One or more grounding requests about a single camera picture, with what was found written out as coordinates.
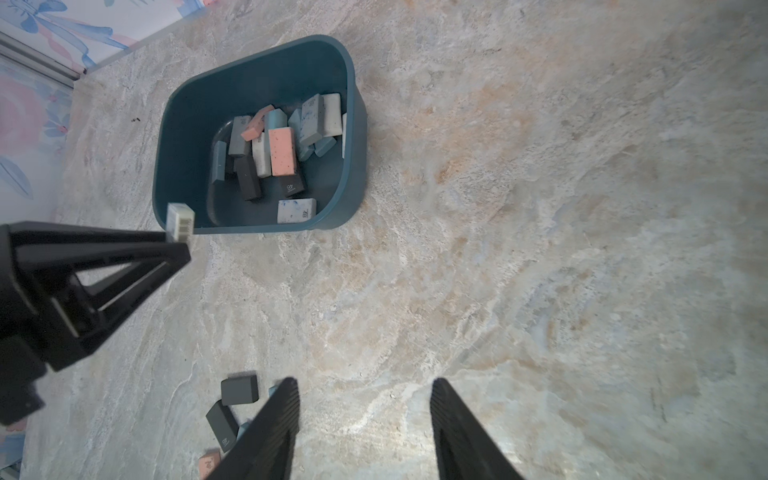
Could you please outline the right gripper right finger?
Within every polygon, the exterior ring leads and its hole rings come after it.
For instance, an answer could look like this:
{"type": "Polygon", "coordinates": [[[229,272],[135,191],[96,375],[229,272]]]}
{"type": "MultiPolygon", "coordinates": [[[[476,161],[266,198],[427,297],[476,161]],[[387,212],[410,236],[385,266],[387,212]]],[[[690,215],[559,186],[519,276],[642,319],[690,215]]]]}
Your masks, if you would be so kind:
{"type": "Polygon", "coordinates": [[[523,479],[445,378],[432,384],[430,414],[440,479],[523,479]]]}

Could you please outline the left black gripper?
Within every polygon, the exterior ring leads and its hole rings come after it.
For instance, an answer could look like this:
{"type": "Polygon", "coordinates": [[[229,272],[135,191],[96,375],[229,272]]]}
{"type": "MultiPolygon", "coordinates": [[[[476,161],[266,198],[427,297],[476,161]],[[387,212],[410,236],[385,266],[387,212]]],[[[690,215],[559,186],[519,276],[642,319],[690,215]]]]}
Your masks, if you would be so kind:
{"type": "Polygon", "coordinates": [[[35,382],[94,354],[191,260],[162,232],[1,227],[1,424],[44,406],[35,382]]]}

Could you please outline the black eraser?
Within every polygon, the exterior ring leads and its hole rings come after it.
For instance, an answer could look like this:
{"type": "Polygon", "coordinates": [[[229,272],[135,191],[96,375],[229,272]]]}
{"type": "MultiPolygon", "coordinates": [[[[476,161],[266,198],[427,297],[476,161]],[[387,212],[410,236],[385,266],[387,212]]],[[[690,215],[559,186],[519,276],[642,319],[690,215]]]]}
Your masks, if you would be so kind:
{"type": "Polygon", "coordinates": [[[234,169],[242,198],[245,201],[260,199],[262,190],[253,160],[249,156],[237,157],[234,161],[234,169]]]}
{"type": "Polygon", "coordinates": [[[291,198],[305,191],[306,185],[301,174],[278,177],[282,194],[285,198],[291,198]]]}
{"type": "Polygon", "coordinates": [[[256,374],[229,377],[221,381],[221,402],[224,406],[253,404],[258,400],[256,374]]]}
{"type": "Polygon", "coordinates": [[[217,400],[206,413],[206,420],[221,450],[231,451],[237,441],[239,424],[230,407],[217,400]]]}

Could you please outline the white printed eraser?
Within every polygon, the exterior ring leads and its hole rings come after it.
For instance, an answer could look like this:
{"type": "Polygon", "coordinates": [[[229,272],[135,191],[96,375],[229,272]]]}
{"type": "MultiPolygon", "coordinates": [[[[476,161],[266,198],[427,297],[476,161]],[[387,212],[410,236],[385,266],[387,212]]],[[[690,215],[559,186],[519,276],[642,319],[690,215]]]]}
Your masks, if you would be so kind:
{"type": "Polygon", "coordinates": [[[187,243],[194,229],[195,212],[184,203],[169,203],[166,215],[168,242],[187,243]]]}

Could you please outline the grey eraser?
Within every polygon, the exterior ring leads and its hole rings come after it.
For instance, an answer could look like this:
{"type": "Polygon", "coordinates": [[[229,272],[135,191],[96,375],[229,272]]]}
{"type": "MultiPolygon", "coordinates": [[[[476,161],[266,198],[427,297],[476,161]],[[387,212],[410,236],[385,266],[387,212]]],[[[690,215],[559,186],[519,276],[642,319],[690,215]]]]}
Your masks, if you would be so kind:
{"type": "Polygon", "coordinates": [[[323,104],[320,94],[307,99],[301,106],[299,143],[308,147],[323,138],[323,104]]]}
{"type": "Polygon", "coordinates": [[[232,121],[231,136],[228,147],[228,154],[232,157],[242,157],[248,154],[249,141],[242,137],[242,134],[248,127],[251,116],[237,116],[232,121]]]}

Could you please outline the blue white eraser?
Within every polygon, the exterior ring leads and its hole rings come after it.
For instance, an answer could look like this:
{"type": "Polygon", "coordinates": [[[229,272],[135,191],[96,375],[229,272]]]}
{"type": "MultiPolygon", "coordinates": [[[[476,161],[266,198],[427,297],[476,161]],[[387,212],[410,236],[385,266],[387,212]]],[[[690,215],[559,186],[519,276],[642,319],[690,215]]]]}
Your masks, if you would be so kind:
{"type": "Polygon", "coordinates": [[[285,199],[278,202],[277,223],[297,224],[314,218],[317,202],[314,198],[285,199]]]}

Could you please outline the white eraser bottom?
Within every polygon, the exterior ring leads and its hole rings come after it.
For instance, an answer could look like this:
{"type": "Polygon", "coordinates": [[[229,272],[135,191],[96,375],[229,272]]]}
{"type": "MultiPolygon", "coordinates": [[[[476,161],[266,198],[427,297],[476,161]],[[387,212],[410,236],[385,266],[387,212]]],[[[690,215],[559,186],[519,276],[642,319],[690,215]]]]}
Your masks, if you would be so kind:
{"type": "Polygon", "coordinates": [[[341,96],[339,93],[321,96],[323,104],[323,136],[337,137],[343,134],[341,96]]]}

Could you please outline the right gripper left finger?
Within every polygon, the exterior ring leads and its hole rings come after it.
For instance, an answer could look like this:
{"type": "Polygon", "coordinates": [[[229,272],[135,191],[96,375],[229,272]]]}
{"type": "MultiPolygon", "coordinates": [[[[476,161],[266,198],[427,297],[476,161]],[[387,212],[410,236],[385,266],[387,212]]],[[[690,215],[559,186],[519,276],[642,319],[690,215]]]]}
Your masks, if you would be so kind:
{"type": "Polygon", "coordinates": [[[289,479],[299,430],[298,381],[286,377],[207,479],[289,479]]]}

